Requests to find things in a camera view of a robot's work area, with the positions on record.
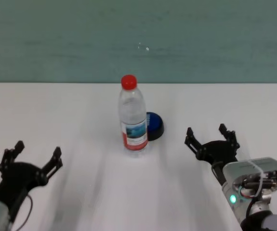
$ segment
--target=teal wall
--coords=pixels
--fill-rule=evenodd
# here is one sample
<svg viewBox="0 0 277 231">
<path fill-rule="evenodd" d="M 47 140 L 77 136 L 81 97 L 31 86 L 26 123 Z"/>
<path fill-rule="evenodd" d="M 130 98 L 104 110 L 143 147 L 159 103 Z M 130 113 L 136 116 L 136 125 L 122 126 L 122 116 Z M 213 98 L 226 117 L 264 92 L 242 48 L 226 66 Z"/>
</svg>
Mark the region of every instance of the teal wall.
<svg viewBox="0 0 277 231">
<path fill-rule="evenodd" d="M 0 81 L 277 82 L 277 0 L 0 0 Z"/>
</svg>

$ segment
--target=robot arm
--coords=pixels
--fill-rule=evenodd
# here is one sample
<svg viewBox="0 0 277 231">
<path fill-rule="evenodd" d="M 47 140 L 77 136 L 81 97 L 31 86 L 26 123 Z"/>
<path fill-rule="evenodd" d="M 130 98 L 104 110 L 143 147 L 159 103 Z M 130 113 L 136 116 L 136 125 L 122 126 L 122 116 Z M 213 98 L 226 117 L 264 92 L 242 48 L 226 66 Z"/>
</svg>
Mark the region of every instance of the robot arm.
<svg viewBox="0 0 277 231">
<path fill-rule="evenodd" d="M 240 145 L 235 132 L 228 131 L 224 124 L 219 130 L 225 141 L 201 145 L 188 128 L 185 144 L 198 160 L 211 164 L 243 231 L 277 231 L 277 215 L 269 209 L 271 193 L 277 190 L 277 161 L 272 158 L 238 161 Z"/>
<path fill-rule="evenodd" d="M 50 161 L 38 168 L 29 163 L 15 162 L 24 149 L 19 141 L 14 149 L 6 149 L 0 163 L 0 231 L 8 231 L 28 193 L 35 187 L 45 186 L 62 167 L 61 150 L 57 147 Z"/>
</svg>

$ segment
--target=blue jar lid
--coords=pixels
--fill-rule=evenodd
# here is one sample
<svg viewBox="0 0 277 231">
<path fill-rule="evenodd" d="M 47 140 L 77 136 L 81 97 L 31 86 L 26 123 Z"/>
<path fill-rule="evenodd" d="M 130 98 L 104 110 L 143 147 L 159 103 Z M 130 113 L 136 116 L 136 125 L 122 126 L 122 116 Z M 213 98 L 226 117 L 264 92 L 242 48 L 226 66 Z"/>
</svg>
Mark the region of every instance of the blue jar lid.
<svg viewBox="0 0 277 231">
<path fill-rule="evenodd" d="M 163 120 L 158 114 L 147 112 L 147 133 L 149 141 L 160 138 L 164 133 Z"/>
</svg>

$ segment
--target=plastic bottle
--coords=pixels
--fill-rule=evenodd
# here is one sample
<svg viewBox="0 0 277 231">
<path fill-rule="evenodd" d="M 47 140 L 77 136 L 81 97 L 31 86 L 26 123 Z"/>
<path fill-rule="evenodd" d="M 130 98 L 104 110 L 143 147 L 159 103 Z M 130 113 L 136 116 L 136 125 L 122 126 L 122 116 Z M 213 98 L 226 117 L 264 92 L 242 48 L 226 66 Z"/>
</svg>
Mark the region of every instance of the plastic bottle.
<svg viewBox="0 0 277 231">
<path fill-rule="evenodd" d="M 137 80 L 133 75 L 121 79 L 119 118 L 124 146 L 132 151 L 142 150 L 148 143 L 146 106 Z"/>
</svg>

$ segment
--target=table surface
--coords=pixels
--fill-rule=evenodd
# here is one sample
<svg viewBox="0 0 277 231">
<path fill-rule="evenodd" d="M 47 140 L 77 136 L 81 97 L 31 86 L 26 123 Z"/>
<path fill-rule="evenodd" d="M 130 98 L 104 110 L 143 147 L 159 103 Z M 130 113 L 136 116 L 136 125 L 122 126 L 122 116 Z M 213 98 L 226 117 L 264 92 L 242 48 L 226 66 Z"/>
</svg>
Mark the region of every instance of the table surface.
<svg viewBox="0 0 277 231">
<path fill-rule="evenodd" d="M 241 158 L 277 160 L 277 84 L 139 84 L 163 136 L 139 156 L 123 148 L 119 84 L 0 84 L 0 161 L 23 140 L 18 161 L 43 166 L 56 146 L 64 167 L 30 192 L 28 231 L 241 230 L 206 162 L 184 145 L 235 130 Z M 272 211 L 277 214 L 277 192 Z M 26 200 L 13 230 L 26 218 Z"/>
</svg>

